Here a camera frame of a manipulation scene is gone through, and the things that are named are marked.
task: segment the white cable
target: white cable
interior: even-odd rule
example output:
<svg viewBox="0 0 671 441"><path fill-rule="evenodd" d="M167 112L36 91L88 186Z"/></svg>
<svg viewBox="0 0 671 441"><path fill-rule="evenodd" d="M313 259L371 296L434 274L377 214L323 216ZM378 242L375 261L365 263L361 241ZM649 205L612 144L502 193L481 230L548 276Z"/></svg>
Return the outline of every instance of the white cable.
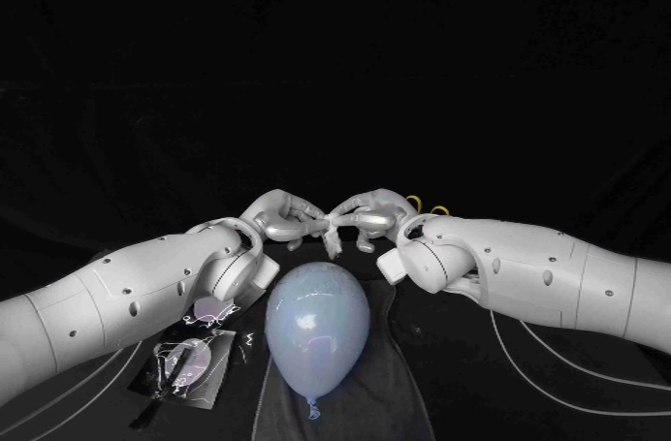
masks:
<svg viewBox="0 0 671 441"><path fill-rule="evenodd" d="M64 400L65 397L68 397L91 380L91 378L104 370L104 368L113 363L113 360L117 358L118 354L123 352L123 349L120 351L116 351L114 355L110 357L108 361L103 364L103 366L88 375L88 377L79 381L77 386L74 388L69 388L64 394L61 394L48 404L45 404L30 415L23 417L13 425L7 426L2 431L0 431L0 436L3 434L7 434L17 426L22 426L33 417L36 417L49 407L52 407L61 400Z"/></svg>
<svg viewBox="0 0 671 441"><path fill-rule="evenodd" d="M129 357L129 360L126 361L126 365L123 366L121 370L118 371L118 373L116 374L114 378L111 378L111 381L108 383L108 385L103 388L103 390L98 392L98 394L95 395L95 397L87 402L87 404L84 405L84 407L52 428L49 429L49 431L45 431L39 436L36 436L35 438L30 439L30 441L38 441L38 439L42 439L52 431L56 431L56 429L59 429L75 417L77 415L79 415L79 412L82 412L82 410L94 403L95 399L103 395L103 393L108 390L108 387L113 385L113 382L116 381L116 379L118 378L120 374L123 373L123 370L126 369L126 367L129 366L130 364L130 361L133 360L133 357L136 357L136 353L137 353L137 350L140 349L140 345L143 344L143 341L140 341L137 343L137 346L136 346L136 350L133 351L133 354L130 355Z"/></svg>
<svg viewBox="0 0 671 441"><path fill-rule="evenodd" d="M548 351L556 355L556 357L561 359L561 361L566 362L573 368L577 368L580 371L585 371L585 373L589 373L590 375L598 376L599 378L603 378L605 380L610 380L615 383L623 383L625 385L632 385L632 386L642 386L644 388L652 388L654 390L671 391L671 386L655 385L654 383L644 383L641 381L623 380L613 376L603 375L598 373L596 371L589 370L587 368L583 368L580 365L573 363L566 357L560 355L560 353L550 347L550 345L537 336L534 331L528 328L527 324L521 320L520 322L521 322L521 325L527 328L527 331L535 337L537 341L546 346L546 349L548 349Z"/></svg>
<svg viewBox="0 0 671 441"><path fill-rule="evenodd" d="M585 407L579 407L577 405L573 405L572 403L563 401L557 397L554 397L550 393L547 393L543 388L538 387L538 385L530 380L524 372L520 370L518 366L515 365L514 359L511 357L511 354L508 353L507 345L504 344L504 339L501 338L499 330L496 328L496 320L494 319L494 311L489 310L489 314L492 316L492 325L494 325L494 331L496 332L496 337L499 338L499 343L501 347L504 349L504 352L507 353L508 360L511 361L511 364L514 365L514 369L520 373L521 377L527 380L528 384L554 401L559 402L560 404L566 405L572 409L579 410L580 412L587 412L589 414L598 414L598 415L609 415L613 417L661 417L661 416L670 416L671 411L662 411L662 412L606 412L605 410L595 410L595 409L586 409Z"/></svg>

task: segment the robotic hand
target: robotic hand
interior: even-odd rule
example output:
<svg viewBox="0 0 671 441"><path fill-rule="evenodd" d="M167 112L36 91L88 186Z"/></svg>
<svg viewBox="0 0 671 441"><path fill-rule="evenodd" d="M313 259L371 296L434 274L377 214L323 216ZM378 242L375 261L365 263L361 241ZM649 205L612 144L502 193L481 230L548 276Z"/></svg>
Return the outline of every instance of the robotic hand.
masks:
<svg viewBox="0 0 671 441"><path fill-rule="evenodd" d="M606 251L566 233L501 220L419 214L380 189L335 209L358 247L385 236L387 281L406 276L430 293L465 295L485 309L554 328L596 331L671 354L671 265Z"/></svg>
<svg viewBox="0 0 671 441"><path fill-rule="evenodd" d="M111 252L42 289L0 302L0 406L82 362L126 348L182 320L198 299L266 289L280 267L263 241L289 242L329 228L323 211L281 190L241 218ZM250 239L245 245L243 235Z"/></svg>

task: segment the black cloth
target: black cloth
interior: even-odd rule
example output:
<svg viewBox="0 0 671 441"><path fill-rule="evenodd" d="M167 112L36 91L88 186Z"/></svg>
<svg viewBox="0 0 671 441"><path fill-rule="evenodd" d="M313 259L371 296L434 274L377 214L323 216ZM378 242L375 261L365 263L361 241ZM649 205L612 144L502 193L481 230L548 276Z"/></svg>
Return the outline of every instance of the black cloth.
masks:
<svg viewBox="0 0 671 441"><path fill-rule="evenodd" d="M318 399L322 415L309 420L306 399L270 359L253 441L434 439L423 396L387 327L395 286L385 280L362 281L361 286L372 317L368 341L342 383Z"/></svg>

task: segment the black backdrop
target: black backdrop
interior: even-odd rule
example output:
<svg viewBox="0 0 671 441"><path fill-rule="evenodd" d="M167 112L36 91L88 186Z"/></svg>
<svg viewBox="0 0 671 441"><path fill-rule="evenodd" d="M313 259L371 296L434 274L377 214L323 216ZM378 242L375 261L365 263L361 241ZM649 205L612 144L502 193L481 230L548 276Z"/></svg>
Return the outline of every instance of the black backdrop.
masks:
<svg viewBox="0 0 671 441"><path fill-rule="evenodd" d="M2 1L4 298L274 188L671 261L668 0Z"/></svg>

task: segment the inflated balloon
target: inflated balloon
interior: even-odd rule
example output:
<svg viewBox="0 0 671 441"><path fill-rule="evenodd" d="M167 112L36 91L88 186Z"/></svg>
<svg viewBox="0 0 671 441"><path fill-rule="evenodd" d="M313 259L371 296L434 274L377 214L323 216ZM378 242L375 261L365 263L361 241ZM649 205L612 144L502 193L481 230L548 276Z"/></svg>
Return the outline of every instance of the inflated balloon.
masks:
<svg viewBox="0 0 671 441"><path fill-rule="evenodd" d="M339 385L364 350L371 310L359 282L345 268L313 262L277 283L266 311L266 337L290 388L316 399Z"/></svg>

